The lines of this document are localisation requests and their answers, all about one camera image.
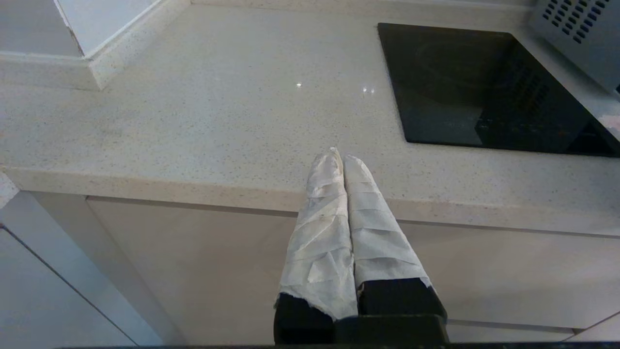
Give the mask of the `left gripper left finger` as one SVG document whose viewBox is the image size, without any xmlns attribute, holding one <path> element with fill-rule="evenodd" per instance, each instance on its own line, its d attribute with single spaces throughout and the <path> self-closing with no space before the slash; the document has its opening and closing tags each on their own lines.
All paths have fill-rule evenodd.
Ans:
<svg viewBox="0 0 620 349">
<path fill-rule="evenodd" d="M 333 343 L 339 320 L 358 316 L 343 161 L 319 153 L 286 249 L 273 319 L 277 345 Z"/>
</svg>

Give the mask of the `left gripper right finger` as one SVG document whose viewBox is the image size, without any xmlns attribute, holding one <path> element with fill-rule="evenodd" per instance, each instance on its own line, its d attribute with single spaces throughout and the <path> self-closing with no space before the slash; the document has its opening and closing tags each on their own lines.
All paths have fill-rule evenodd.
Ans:
<svg viewBox="0 0 620 349">
<path fill-rule="evenodd" d="M 447 312 L 368 166 L 343 161 L 355 285 L 362 315 L 434 315 Z"/>
</svg>

